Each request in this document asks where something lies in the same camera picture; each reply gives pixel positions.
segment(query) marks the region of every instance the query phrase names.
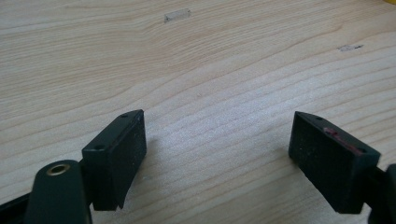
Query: wood grain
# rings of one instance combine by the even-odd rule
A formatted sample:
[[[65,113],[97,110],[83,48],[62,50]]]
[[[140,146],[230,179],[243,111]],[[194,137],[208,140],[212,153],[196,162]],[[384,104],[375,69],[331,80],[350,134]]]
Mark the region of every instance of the wood grain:
[[[396,162],[396,6],[380,0],[3,0],[0,78],[0,203],[146,111],[125,207],[94,223],[366,223],[289,159],[295,110]]]

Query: small scratch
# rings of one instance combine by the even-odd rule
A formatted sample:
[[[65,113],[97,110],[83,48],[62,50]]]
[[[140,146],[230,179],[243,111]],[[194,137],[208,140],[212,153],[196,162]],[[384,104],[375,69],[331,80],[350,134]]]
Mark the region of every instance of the small scratch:
[[[353,49],[361,49],[361,48],[363,48],[363,46],[364,45],[355,45],[355,46],[344,45],[343,47],[340,47],[340,48],[337,48],[337,49],[339,49],[341,52],[344,52],[344,51],[349,51],[349,50],[353,50]]]

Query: metal grommet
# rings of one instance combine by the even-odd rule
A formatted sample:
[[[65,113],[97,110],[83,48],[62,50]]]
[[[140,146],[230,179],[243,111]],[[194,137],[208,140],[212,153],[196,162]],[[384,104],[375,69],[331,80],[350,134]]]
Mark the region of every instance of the metal grommet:
[[[57,164],[47,170],[47,175],[61,175],[70,169],[69,164]]]

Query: clamp jaw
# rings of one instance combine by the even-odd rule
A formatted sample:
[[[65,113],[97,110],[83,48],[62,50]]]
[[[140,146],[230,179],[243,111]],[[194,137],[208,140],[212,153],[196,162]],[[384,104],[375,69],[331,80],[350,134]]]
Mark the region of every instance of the clamp jaw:
[[[364,203],[369,224],[396,223],[396,164],[377,168],[380,153],[321,117],[296,112],[290,157],[341,214],[359,214]]]
[[[0,206],[0,223],[92,223],[123,207],[147,151],[143,110],[118,116],[82,149],[82,161],[56,161],[35,176],[32,192]]]

